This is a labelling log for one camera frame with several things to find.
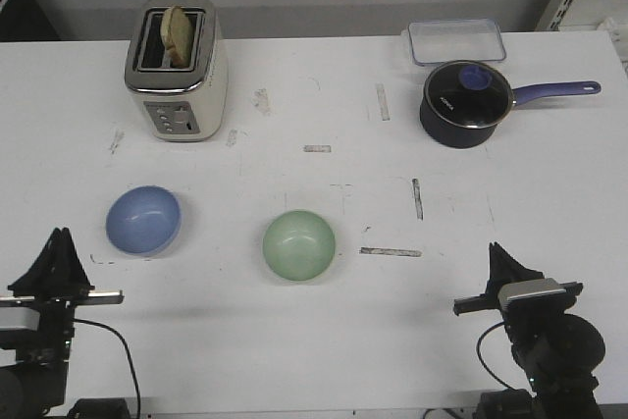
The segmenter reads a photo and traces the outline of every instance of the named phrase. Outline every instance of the blue bowl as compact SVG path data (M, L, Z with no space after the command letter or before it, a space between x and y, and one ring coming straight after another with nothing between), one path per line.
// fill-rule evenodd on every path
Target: blue bowl
M154 255L170 244L181 226L179 202L160 186L139 186L122 195L107 214L107 237L123 252Z

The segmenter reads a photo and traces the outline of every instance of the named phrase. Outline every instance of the green bowl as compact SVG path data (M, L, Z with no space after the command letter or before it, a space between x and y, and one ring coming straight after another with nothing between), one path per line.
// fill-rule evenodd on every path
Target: green bowl
M330 266L336 239L330 225L320 216L305 210L288 211L266 230L262 251L273 272L302 282Z

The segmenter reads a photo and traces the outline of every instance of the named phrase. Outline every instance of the black saucepan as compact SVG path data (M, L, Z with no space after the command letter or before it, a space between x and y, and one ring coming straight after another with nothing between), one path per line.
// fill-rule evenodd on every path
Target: black saucepan
M502 74L484 63L450 61L434 69L425 81L420 119L436 141L449 147L473 147L486 141L516 105L601 90L595 81L539 83L512 89Z

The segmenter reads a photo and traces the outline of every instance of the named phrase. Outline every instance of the bowl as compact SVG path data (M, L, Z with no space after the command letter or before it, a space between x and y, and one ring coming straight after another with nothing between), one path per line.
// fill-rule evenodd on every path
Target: bowl
M336 239L328 223L315 213L295 210L279 216L266 230L264 258L280 277L294 282L325 272L336 252Z
M177 236L179 202L160 186L139 186L122 195L107 214L107 237L127 254L155 255Z

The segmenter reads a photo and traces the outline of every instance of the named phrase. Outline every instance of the white table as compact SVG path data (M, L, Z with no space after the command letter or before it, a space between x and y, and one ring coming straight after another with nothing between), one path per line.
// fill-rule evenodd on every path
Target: white table
M474 346L499 315L451 307L484 291L496 240L530 268L584 283L571 312L606 340L597 399L626 402L626 77L601 32L504 42L497 67L513 86L592 79L602 93L531 104L486 144L449 149L419 124L427 72L409 67L400 37L230 40L221 129L170 143L125 89L126 42L0 44L0 285L69 227L92 283L126 295L78 315L126 336L145 412L469 405L498 389ZM256 106L262 89L268 110ZM184 213L176 241L150 259L104 233L109 206L142 184L173 191ZM338 239L331 268L303 284L275 276L260 249L294 208L321 214ZM525 387L509 348L491 335L487 361ZM131 398L131 379L115 338L77 326L68 403L93 396Z

